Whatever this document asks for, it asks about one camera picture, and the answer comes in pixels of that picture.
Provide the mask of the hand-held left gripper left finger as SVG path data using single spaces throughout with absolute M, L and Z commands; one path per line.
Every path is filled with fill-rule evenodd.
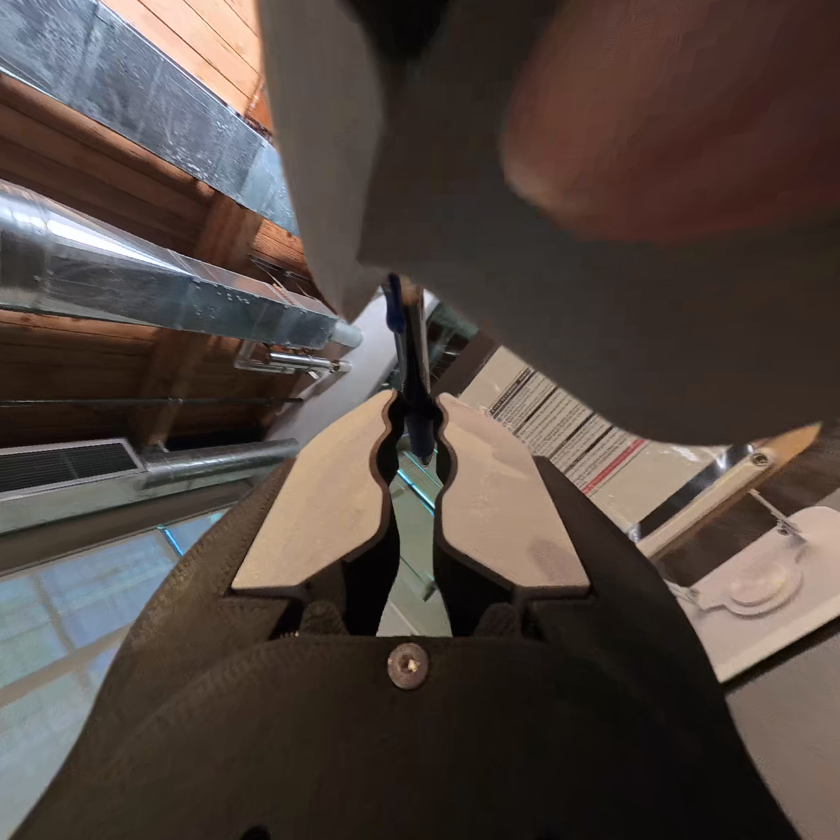
M 232 580 L 238 595 L 303 599 L 320 575 L 376 545 L 389 525 L 402 397 L 382 391 L 301 450 Z

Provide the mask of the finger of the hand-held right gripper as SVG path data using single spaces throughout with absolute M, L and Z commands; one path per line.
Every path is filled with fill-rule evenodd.
M 677 248 L 557 229 L 496 154 L 522 56 L 512 39 L 434 45 L 388 127 L 362 260 L 646 438 L 745 443 L 838 418 L 838 220 Z
M 262 1 L 259 25 L 273 136 L 318 289 L 356 320 L 383 272 L 358 260 L 385 116 L 383 65 L 351 5 Z

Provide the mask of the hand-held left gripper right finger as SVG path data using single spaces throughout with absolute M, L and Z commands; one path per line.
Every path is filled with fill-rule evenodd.
M 590 579 L 526 445 L 453 395 L 437 407 L 436 546 L 514 599 L 587 595 Z

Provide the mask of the blue pen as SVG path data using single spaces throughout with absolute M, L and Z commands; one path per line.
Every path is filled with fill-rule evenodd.
M 385 322 L 394 335 L 411 450 L 429 466 L 436 449 L 437 408 L 431 396 L 424 289 L 390 273 L 382 287 Z

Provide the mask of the person's right hand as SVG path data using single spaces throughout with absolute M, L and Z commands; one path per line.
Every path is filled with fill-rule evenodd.
M 835 1 L 565 2 L 518 73 L 507 184 L 586 237 L 664 243 L 838 208 Z

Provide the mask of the wooden framed sign board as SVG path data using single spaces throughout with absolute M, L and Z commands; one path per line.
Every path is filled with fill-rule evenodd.
M 814 445 L 817 423 L 747 444 L 689 446 L 631 434 L 505 348 L 460 399 L 545 457 L 651 560 L 662 558 Z

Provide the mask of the metal pipe fitting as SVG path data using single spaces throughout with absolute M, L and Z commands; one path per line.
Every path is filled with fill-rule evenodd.
M 240 371 L 271 374 L 306 374 L 319 381 L 331 375 L 343 375 L 353 368 L 346 360 L 329 360 L 308 353 L 287 353 L 265 347 L 264 358 L 257 357 L 257 343 L 242 341 L 234 358 L 234 367 Z

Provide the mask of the large paned window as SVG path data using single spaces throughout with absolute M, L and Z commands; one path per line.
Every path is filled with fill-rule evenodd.
M 178 560 L 226 509 L 6 576 L 2 732 L 83 719 L 124 633 Z

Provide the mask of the white vent grille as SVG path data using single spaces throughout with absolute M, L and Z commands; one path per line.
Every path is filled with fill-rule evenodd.
M 3 448 L 3 533 L 133 503 L 149 471 L 121 437 Z

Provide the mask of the corrugated round silver duct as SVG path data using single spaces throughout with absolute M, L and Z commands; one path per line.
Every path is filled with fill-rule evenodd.
M 300 450 L 301 445 L 295 438 L 282 438 L 148 455 L 145 457 L 145 471 L 139 488 L 168 487 L 184 481 L 240 472 L 254 474 L 295 458 Z

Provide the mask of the rectangular silver duct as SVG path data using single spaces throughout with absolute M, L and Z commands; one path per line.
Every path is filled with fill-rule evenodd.
M 299 235 L 273 144 L 103 3 L 2 1 L 1 69 Z

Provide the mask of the tapered silver duct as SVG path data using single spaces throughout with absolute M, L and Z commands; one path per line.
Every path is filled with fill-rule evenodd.
M 185 257 L 1 183 L 3 310 L 322 350 L 362 332 L 319 301 Z

